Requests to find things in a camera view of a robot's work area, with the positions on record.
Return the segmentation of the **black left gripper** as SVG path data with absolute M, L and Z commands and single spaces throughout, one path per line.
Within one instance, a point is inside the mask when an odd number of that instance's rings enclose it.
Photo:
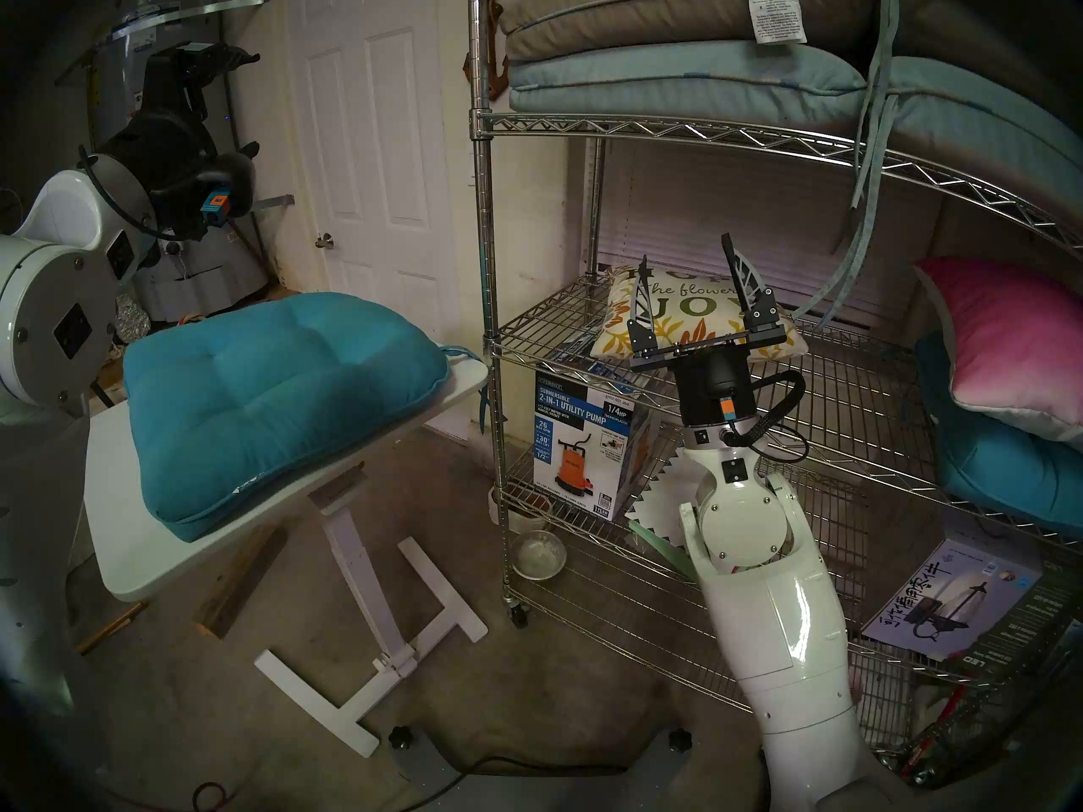
M 210 73 L 229 74 L 259 62 L 242 48 L 210 48 Z M 157 239 L 200 240 L 207 230 L 245 217 L 253 205 L 259 143 L 218 154 L 205 126 L 194 117 L 133 117 L 94 155 L 84 154 L 84 173 L 99 195 L 132 228 Z M 123 207 L 99 171 L 104 158 L 123 166 L 148 206 Z

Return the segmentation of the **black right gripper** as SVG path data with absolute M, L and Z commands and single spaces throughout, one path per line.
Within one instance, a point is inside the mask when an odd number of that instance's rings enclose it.
M 627 332 L 630 366 L 637 374 L 665 367 L 676 381 L 681 423 L 686 428 L 735 425 L 754 416 L 756 390 L 748 358 L 754 348 L 777 346 L 786 339 L 773 291 L 738 254 L 730 234 L 721 235 L 743 331 L 718 338 L 660 346 L 650 294 L 651 269 L 645 257 L 636 270 Z

